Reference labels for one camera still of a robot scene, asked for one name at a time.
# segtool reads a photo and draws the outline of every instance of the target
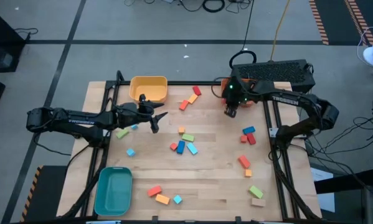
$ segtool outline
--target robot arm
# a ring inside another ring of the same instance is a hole
[[[125,128],[133,124],[150,122],[151,130],[157,133],[158,121],[167,112],[153,117],[154,108],[163,103],[146,101],[146,97],[139,98],[139,108],[135,103],[124,103],[115,106],[111,111],[100,113],[87,113],[81,111],[65,110],[63,108],[36,108],[27,113],[27,130],[33,133],[57,131],[71,134],[76,138],[83,137],[93,147],[102,147],[105,130],[112,131],[116,128]]]
[[[314,129],[327,130],[333,128],[339,111],[326,100],[319,99],[313,94],[295,93],[292,91],[276,89],[273,82],[250,81],[244,82],[241,78],[232,76],[222,92],[226,99],[225,114],[234,118],[240,103],[247,101],[277,101],[288,105],[303,108],[308,118],[292,126],[283,125],[273,133],[278,146],[286,149],[291,140],[301,134],[307,137],[313,134]]]

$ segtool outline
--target toy block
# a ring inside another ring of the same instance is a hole
[[[246,143],[246,142],[247,142],[247,136],[246,136],[246,135],[242,135],[242,136],[240,137],[240,142],[242,142],[242,143]]]
[[[250,193],[254,194],[257,198],[261,199],[263,196],[263,193],[260,189],[256,188],[254,185],[250,187]]]
[[[264,199],[252,198],[251,205],[258,206],[258,207],[265,207],[266,201]]]
[[[166,196],[161,195],[161,194],[157,194],[156,201],[161,202],[161,203],[163,203],[165,205],[168,205],[168,203],[169,203],[169,197],[166,197]]]
[[[176,150],[177,148],[177,145],[175,143],[172,143],[170,146],[169,146],[170,149],[172,149],[173,151]]]
[[[193,142],[193,141],[194,141],[194,136],[193,136],[193,135],[190,135],[190,134],[183,134],[183,135],[182,135],[182,139],[183,139],[183,140],[186,140],[186,141],[191,141],[191,142]]]
[[[118,139],[122,139],[128,133],[129,133],[129,131],[127,129],[121,129],[119,132],[117,132],[116,136],[117,136]]]
[[[197,149],[196,149],[196,147],[194,147],[193,143],[189,142],[189,143],[187,144],[187,148],[189,149],[189,151],[190,151],[193,155],[195,155],[195,154],[197,153]]]
[[[251,171],[250,169],[245,169],[244,170],[244,176],[245,177],[251,177],[253,175],[253,171]]]
[[[194,94],[196,94],[197,96],[200,96],[201,95],[201,92],[200,92],[200,89],[198,86],[194,86],[193,87],[193,91],[194,91]]]
[[[185,148],[185,142],[184,141],[179,141],[178,147],[176,148],[176,153],[178,153],[178,154],[184,153],[184,148]]]
[[[181,196],[177,195],[173,198],[173,200],[174,200],[175,203],[179,204],[182,201],[182,198],[181,198]]]
[[[178,133],[179,133],[179,134],[184,134],[184,133],[185,133],[185,127],[182,127],[182,126],[179,127],[179,128],[178,128]]]
[[[152,197],[156,194],[160,194],[161,193],[161,187],[160,185],[157,185],[155,187],[153,187],[152,189],[148,190],[148,195],[149,197]]]
[[[238,161],[240,162],[240,164],[242,165],[244,169],[247,169],[250,166],[250,162],[245,156],[240,156],[238,158]]]
[[[197,95],[196,94],[193,94],[189,99],[188,99],[188,102],[190,102],[191,104],[194,103],[194,101],[197,99]]]
[[[127,149],[127,150],[126,150],[126,153],[127,153],[130,157],[135,156],[135,151],[134,151],[133,149]]]
[[[250,144],[255,144],[256,143],[253,133],[248,133],[247,134],[247,140]]]
[[[254,126],[243,129],[243,134],[254,133],[254,132],[255,132]]]
[[[187,100],[184,100],[181,105],[179,106],[179,109],[180,110],[185,110],[186,109],[186,106],[189,102]]]

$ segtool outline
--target wooden tabletop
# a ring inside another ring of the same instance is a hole
[[[83,111],[98,113],[102,104],[105,82],[90,82]],[[289,83],[275,83],[277,88],[291,89]],[[268,159],[270,152],[267,126],[262,103],[250,108],[239,108],[235,118],[224,115],[224,106],[216,98],[209,86],[200,86],[202,95],[185,111],[178,109],[183,100],[193,94],[191,86],[168,86],[165,105],[157,108],[155,114],[168,111],[159,122],[159,132],[153,134],[149,123],[139,124],[139,129],[119,140],[112,134],[107,166],[128,167],[133,175],[131,207],[121,217],[100,217],[101,219],[150,220],[158,215],[159,220],[216,220],[233,221],[236,216],[243,221],[280,221],[281,213],[275,183],[273,164]],[[117,104],[132,102],[128,94],[129,86],[120,86]],[[270,105],[271,121],[276,127],[273,108]],[[279,104],[283,124],[298,122],[296,107]],[[180,126],[186,133],[195,137],[194,145],[199,151],[192,155],[185,147],[182,155],[170,150],[172,142],[181,137],[177,133]],[[254,126],[257,143],[240,143],[242,129]],[[72,155],[81,150],[87,142],[75,141]],[[293,144],[304,146],[302,140]],[[134,157],[128,157],[126,150],[133,148]],[[63,187],[57,215],[63,215],[78,199],[87,179],[92,149],[87,149],[71,164]],[[251,162],[253,176],[246,178],[237,158],[245,155]],[[288,150],[295,189],[302,199],[321,216],[318,198],[305,151],[291,146]],[[181,204],[172,199],[169,205],[148,197],[147,191],[156,185],[163,189],[162,194],[173,198],[180,195]],[[263,192],[266,206],[251,206],[252,195],[248,189],[258,187]],[[88,214],[92,214],[95,202],[95,189],[90,196]],[[290,197],[285,196],[288,216],[291,212]]]

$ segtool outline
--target teal tray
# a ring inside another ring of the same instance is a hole
[[[95,212],[103,216],[124,215],[130,208],[132,174],[125,167],[106,167],[99,175]]]

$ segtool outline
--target black metal frame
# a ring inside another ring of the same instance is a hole
[[[117,97],[118,97],[118,92],[120,89],[120,85],[129,85],[130,81],[124,81],[124,78],[122,77],[120,72],[117,72],[117,81],[107,81],[105,85],[105,93],[103,94],[103,101],[102,101],[102,109],[104,109],[104,104],[107,101],[109,97],[109,92],[112,88],[114,88],[114,93],[113,93],[113,104],[117,102]],[[220,85],[220,82],[210,82],[210,81],[168,81],[168,85]],[[270,111],[268,107],[268,102],[264,101],[263,102],[263,107],[264,107],[264,114],[265,114],[265,120],[267,122],[267,130],[268,130],[268,136],[269,136],[269,128],[272,127],[271,123],[271,116],[270,116]],[[280,112],[278,108],[277,102],[273,102],[273,110],[275,112],[275,120],[276,120],[276,125],[279,127],[281,126],[281,118],[280,118]],[[104,167],[106,166],[107,162],[107,154],[108,154],[108,149],[110,145],[110,139],[108,141],[107,147],[103,149],[103,155],[102,155],[102,162]],[[271,155],[272,158],[277,157],[276,149],[277,146],[275,142],[270,138],[270,147],[271,147]],[[95,168],[96,168],[96,163],[97,163],[97,155],[98,155],[99,148],[94,148],[93,153],[91,156],[91,162],[90,162],[90,167],[88,171],[88,178],[87,178],[87,184],[89,184],[92,181],[92,177],[94,176],[93,174],[95,173]],[[288,158],[288,154],[286,150],[283,150],[280,152],[281,156],[283,157],[283,163],[285,166],[285,172],[288,181],[293,185],[293,176],[291,173],[291,167],[290,167],[290,162]],[[289,223],[337,223],[337,224],[342,224],[341,222],[331,222],[331,221],[325,221],[325,220],[307,220],[307,219],[301,219],[300,218],[300,211],[298,209],[298,206],[296,202],[290,198],[291,200],[291,205],[293,209],[293,214],[294,218],[289,218],[288,217],[288,212],[287,212],[287,207],[286,207],[286,201],[285,201],[285,195],[284,195],[284,190],[283,190],[283,184],[281,183],[281,180],[275,175],[275,181],[276,181],[276,186],[278,190],[278,198],[279,198],[279,203],[280,203],[280,211],[281,211],[281,217],[283,222],[289,222]],[[80,216],[83,218],[87,218],[87,208],[89,204],[89,196],[87,197],[86,201],[84,202],[82,206],[82,211]],[[90,217],[91,220],[96,220],[97,214],[95,211],[93,212],[93,216]],[[215,222],[215,221],[159,221],[157,216],[153,216],[152,220],[121,220],[122,224],[132,224],[132,223],[137,223],[137,224],[181,224],[181,223],[194,223],[194,224],[251,224],[251,223],[258,223],[255,221],[249,221],[249,222],[242,222],[240,217],[235,217],[235,221],[224,221],[224,222]]]

